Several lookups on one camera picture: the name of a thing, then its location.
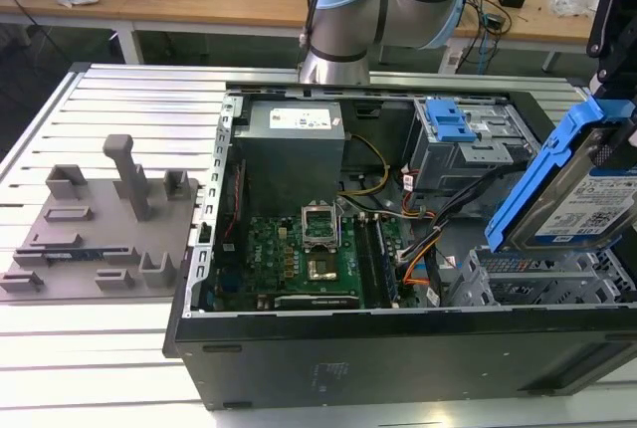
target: power supply label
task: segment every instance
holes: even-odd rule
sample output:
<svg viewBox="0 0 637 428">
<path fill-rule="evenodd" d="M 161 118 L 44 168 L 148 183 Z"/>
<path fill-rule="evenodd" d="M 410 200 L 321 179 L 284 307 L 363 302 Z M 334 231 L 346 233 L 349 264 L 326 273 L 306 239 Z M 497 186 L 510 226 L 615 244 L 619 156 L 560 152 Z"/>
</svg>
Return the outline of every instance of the power supply label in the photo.
<svg viewBox="0 0 637 428">
<path fill-rule="evenodd" d="M 329 109 L 275 107 L 270 110 L 270 129 L 331 129 Z"/>
</svg>

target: white table leg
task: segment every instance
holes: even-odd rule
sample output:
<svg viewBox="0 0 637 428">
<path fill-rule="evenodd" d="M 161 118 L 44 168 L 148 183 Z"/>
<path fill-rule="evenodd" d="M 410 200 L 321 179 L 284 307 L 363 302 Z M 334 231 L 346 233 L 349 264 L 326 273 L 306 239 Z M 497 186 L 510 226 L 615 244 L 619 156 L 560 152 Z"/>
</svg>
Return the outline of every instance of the white table leg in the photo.
<svg viewBox="0 0 637 428">
<path fill-rule="evenodd" d="M 559 60 L 559 57 L 561 57 L 561 53 L 550 52 L 546 57 L 546 60 L 544 60 L 544 64 L 541 66 L 541 69 L 546 73 L 552 72 L 557 60 Z"/>
<path fill-rule="evenodd" d="M 447 48 L 445 54 L 440 62 L 438 68 L 438 74 L 440 75 L 455 75 L 458 70 L 458 64 L 462 58 L 462 54 L 465 51 L 465 42 L 462 40 L 456 40 L 452 38 L 447 42 Z"/>
<path fill-rule="evenodd" d="M 143 65 L 143 54 L 139 46 L 137 32 L 132 29 L 132 25 L 122 25 L 115 29 L 121 46 L 123 60 L 127 65 Z"/>
<path fill-rule="evenodd" d="M 14 37 L 18 42 L 18 45 L 21 47 L 30 47 L 31 39 L 29 38 L 29 34 L 27 33 L 27 27 L 25 25 L 14 25 Z"/>
<path fill-rule="evenodd" d="M 378 52 L 378 64 L 379 65 L 384 65 L 387 62 L 385 61 L 385 46 L 381 45 L 380 46 L 380 51 Z"/>
</svg>

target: hard drive label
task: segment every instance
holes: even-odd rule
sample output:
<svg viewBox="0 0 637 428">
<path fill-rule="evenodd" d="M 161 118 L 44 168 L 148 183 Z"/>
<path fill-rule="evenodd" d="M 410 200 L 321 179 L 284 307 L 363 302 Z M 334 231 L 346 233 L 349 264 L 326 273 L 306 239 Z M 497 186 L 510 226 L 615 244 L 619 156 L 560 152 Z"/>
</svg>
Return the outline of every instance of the hard drive label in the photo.
<svg viewBox="0 0 637 428">
<path fill-rule="evenodd" d="M 543 242 L 575 242 L 603 234 L 634 203 L 637 172 L 593 169 L 535 233 Z"/>
</svg>

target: yellow wire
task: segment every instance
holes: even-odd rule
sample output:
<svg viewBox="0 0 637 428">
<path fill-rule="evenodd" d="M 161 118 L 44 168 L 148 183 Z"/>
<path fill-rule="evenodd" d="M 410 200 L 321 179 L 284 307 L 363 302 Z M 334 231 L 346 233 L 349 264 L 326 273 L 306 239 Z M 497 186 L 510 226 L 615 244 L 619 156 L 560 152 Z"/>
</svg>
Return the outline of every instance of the yellow wire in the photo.
<svg viewBox="0 0 637 428">
<path fill-rule="evenodd" d="M 358 134 L 353 134 L 351 137 L 355 137 L 356 139 L 361 140 L 362 142 L 364 142 L 372 151 L 374 151 L 374 153 L 378 156 L 378 158 L 381 160 L 382 162 L 382 167 L 384 170 L 384 174 L 382 176 L 382 179 L 380 180 L 380 182 L 375 185 L 374 187 L 371 187 L 369 189 L 360 189 L 357 191 L 339 191 L 338 194 L 340 194 L 341 196 L 365 196 L 367 194 L 370 194 L 372 192 L 378 191 L 380 189 L 382 189 L 383 187 L 385 187 L 385 184 L 387 184 L 387 181 L 389 180 L 389 166 L 387 165 L 387 162 L 385 161 L 385 158 L 382 157 L 382 154 L 380 154 L 380 151 L 378 149 L 376 149 L 376 147 L 369 142 L 367 139 L 365 139 L 364 137 L 358 135 Z"/>
<path fill-rule="evenodd" d="M 413 261 L 411 261 L 411 264 L 409 264 L 409 267 L 407 267 L 407 272 L 405 273 L 405 277 L 403 278 L 402 282 L 406 284 L 411 280 L 411 273 L 414 271 L 416 264 L 418 264 L 418 261 L 422 259 L 425 254 L 427 254 L 427 251 L 431 249 L 433 245 L 436 244 L 436 242 L 438 242 L 438 239 L 440 239 L 440 236 L 438 236 L 436 239 L 434 239 L 429 244 L 427 244 L 427 246 L 422 251 L 420 251 L 420 253 L 416 256 L 416 258 Z"/>
</svg>

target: circuit board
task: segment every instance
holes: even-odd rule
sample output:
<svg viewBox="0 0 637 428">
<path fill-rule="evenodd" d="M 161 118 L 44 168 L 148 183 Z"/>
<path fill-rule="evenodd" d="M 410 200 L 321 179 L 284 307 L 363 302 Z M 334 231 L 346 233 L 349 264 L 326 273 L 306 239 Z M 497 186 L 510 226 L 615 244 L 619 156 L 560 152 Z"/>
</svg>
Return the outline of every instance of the circuit board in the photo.
<svg viewBox="0 0 637 428">
<path fill-rule="evenodd" d="M 329 221 L 313 221 L 313 231 L 326 233 Z M 220 274 L 224 311 L 272 309 L 272 298 L 280 296 L 354 296 L 365 308 L 362 278 L 359 273 L 353 217 L 339 218 L 340 245 L 335 253 L 303 248 L 301 217 L 253 217 L 248 230 L 246 261 L 239 273 Z M 385 248 L 393 260 L 401 246 L 396 220 L 382 223 Z"/>
</svg>

